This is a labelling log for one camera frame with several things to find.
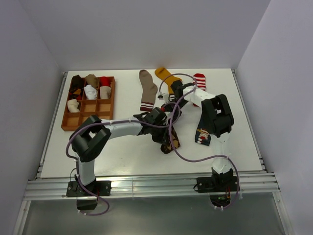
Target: brown rolled sock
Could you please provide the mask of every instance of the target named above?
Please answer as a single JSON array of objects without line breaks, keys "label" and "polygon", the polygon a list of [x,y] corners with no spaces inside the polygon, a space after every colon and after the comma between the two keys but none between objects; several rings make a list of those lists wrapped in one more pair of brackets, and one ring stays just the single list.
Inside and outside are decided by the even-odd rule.
[{"label": "brown rolled sock", "polygon": [[153,83],[151,74],[146,70],[140,70],[139,80],[142,86],[140,110],[150,112],[156,101],[157,86]]},{"label": "brown rolled sock", "polygon": [[85,77],[85,80],[88,85],[91,85],[93,88],[97,89],[99,86],[99,78],[93,74],[89,74]]}]

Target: wooden box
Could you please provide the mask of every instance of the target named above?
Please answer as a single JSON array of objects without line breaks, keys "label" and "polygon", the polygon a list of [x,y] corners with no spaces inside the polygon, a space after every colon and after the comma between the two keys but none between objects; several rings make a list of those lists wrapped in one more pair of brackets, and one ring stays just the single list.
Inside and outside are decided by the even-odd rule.
[{"label": "wooden box", "polygon": [[100,99],[100,84],[97,89],[97,99],[87,99],[85,91],[83,91],[83,99],[78,100],[80,103],[79,113],[70,113],[67,108],[67,101],[69,100],[69,94],[65,104],[65,110],[61,128],[64,131],[75,131],[90,115],[97,115],[100,119],[113,119],[114,108],[114,93],[115,93],[115,79],[114,77],[108,77],[110,79],[110,85],[112,88],[110,99]]}]

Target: white tabletop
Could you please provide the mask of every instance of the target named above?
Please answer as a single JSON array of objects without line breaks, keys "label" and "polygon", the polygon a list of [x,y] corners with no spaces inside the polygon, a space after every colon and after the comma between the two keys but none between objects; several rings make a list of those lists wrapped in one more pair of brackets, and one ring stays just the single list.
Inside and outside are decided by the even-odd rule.
[{"label": "white tabletop", "polygon": [[[148,70],[154,83],[159,87],[161,80]],[[262,170],[256,146],[247,122],[231,69],[190,69],[169,70],[171,73],[203,73],[206,76],[206,90],[213,94],[225,94],[232,110],[235,124],[232,127],[228,148],[231,159],[239,171]],[[68,177],[75,168],[73,160],[65,155],[65,147],[72,132],[61,129],[67,92],[73,76],[85,77],[114,76],[115,100],[113,119],[122,119],[140,114],[142,88],[139,81],[139,70],[100,70],[70,71],[64,85],[59,109],[55,118],[50,141],[47,147],[42,178]],[[184,83],[191,82],[189,77],[180,76]],[[155,106],[163,101],[156,99]],[[195,143],[195,132],[201,116],[201,109],[188,103],[182,109],[182,116],[174,125],[181,147],[178,151],[186,158],[200,159],[215,154],[214,143],[210,146]],[[98,176],[134,176],[156,174],[202,173],[211,172],[212,160],[201,163],[188,163],[180,159],[174,152],[163,154],[160,144],[151,140],[150,135],[124,136],[107,142],[105,148],[95,161],[95,174]]]}]

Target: wall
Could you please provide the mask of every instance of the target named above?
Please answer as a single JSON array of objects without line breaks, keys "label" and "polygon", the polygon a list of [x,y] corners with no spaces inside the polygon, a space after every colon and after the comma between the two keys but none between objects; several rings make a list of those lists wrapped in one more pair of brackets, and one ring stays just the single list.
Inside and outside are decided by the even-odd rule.
[{"label": "wall", "polygon": [[0,230],[7,235],[38,168],[61,73],[18,1],[1,1],[0,32]]},{"label": "wall", "polygon": [[63,70],[236,68],[270,0],[20,0]]},{"label": "wall", "polygon": [[313,2],[272,0],[237,69],[267,168],[297,234],[313,221]]}]

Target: mustard yellow sock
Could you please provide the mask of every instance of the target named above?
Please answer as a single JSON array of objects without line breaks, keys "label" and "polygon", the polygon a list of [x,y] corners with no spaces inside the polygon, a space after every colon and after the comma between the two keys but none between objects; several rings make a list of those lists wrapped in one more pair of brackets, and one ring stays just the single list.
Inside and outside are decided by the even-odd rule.
[{"label": "mustard yellow sock", "polygon": [[[171,73],[164,67],[158,68],[155,71],[156,76],[161,79],[162,81],[164,81],[165,78],[167,78],[169,75],[171,75]],[[168,86],[168,94],[173,94],[173,90],[171,88],[171,85],[173,84],[173,82],[178,81],[181,79],[179,77],[175,77],[175,76],[171,76],[168,79],[165,80],[165,83]]]}]

